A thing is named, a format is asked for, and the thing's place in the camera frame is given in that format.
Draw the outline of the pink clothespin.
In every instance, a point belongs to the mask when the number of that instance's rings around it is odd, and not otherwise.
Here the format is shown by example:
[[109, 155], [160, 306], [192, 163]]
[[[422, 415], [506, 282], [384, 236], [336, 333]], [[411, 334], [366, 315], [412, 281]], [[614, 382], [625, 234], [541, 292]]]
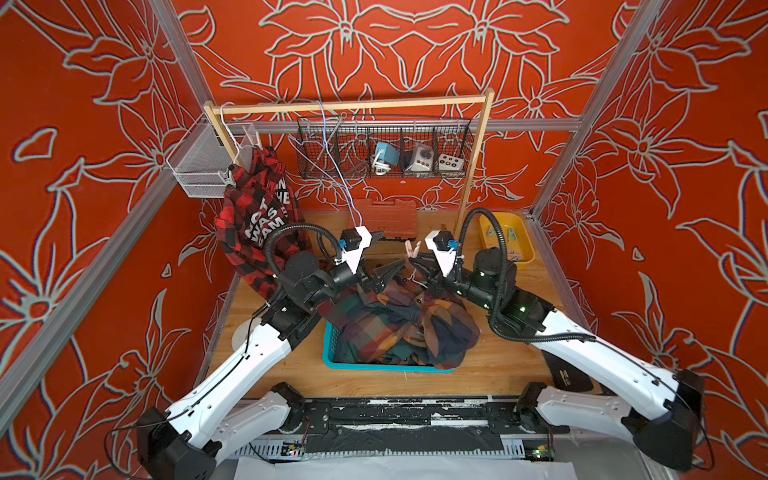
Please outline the pink clothespin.
[[415, 259], [420, 253], [421, 242], [413, 243], [411, 240], [405, 241], [406, 256], [408, 259]]

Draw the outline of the dark plaid shirt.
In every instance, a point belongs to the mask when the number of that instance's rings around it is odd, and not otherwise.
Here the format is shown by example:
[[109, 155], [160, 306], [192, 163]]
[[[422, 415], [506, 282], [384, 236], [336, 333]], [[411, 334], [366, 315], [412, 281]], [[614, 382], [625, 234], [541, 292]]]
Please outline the dark plaid shirt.
[[419, 337], [413, 343], [413, 329], [405, 326], [395, 329], [382, 325], [369, 325], [351, 331], [332, 327], [335, 333], [330, 359], [334, 363], [350, 365], [431, 366], [427, 350]]
[[411, 327], [412, 342], [419, 337], [428, 363], [437, 370], [458, 367], [480, 337], [474, 317], [456, 296], [435, 297], [418, 286], [390, 283], [382, 293], [352, 288], [319, 307], [322, 317], [339, 330], [363, 329], [371, 324], [395, 329]]

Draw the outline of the white wire hanger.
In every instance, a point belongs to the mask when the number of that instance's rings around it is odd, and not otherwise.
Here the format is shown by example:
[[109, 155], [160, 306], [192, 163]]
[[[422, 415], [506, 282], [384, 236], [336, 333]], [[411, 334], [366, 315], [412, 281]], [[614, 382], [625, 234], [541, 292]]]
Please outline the white wire hanger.
[[298, 175], [318, 179], [342, 198], [354, 226], [363, 223], [353, 196], [353, 180], [364, 177], [367, 160], [356, 153], [357, 133], [348, 109], [320, 109], [297, 115], [297, 132], [289, 138], [297, 155]]

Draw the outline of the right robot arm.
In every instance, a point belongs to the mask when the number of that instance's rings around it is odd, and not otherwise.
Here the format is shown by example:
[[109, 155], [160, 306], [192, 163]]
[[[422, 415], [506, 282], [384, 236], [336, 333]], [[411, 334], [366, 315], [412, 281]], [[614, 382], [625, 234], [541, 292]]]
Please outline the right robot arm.
[[411, 264], [435, 292], [458, 295], [487, 313], [498, 337], [532, 345], [598, 381], [608, 396], [568, 393], [541, 382], [529, 384], [516, 407], [535, 430], [547, 425], [586, 429], [633, 444], [651, 460], [686, 472], [694, 451], [706, 438], [703, 426], [704, 379], [688, 370], [670, 370], [645, 362], [589, 332], [563, 311], [516, 285], [503, 229], [484, 208], [472, 216], [487, 218], [498, 244], [480, 251], [472, 269], [464, 266], [464, 233], [433, 230], [427, 250]]

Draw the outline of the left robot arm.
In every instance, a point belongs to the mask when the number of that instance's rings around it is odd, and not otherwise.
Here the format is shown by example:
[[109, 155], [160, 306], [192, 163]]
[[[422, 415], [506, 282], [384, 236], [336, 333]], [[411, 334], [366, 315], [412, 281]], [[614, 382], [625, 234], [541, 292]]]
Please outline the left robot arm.
[[[276, 261], [278, 241], [302, 230], [330, 241], [335, 255], [328, 269], [310, 250]], [[286, 423], [303, 399], [287, 384], [247, 407], [236, 405], [309, 336], [322, 318], [320, 306], [353, 286], [380, 293], [402, 270], [403, 261], [396, 260], [373, 273], [365, 271], [364, 251], [382, 236], [359, 226], [335, 237], [309, 223], [283, 225], [269, 234], [264, 256], [278, 287], [254, 313], [259, 323], [248, 325], [244, 343], [197, 387], [165, 410], [147, 409], [136, 422], [137, 456], [150, 478], [208, 479], [233, 452]]]

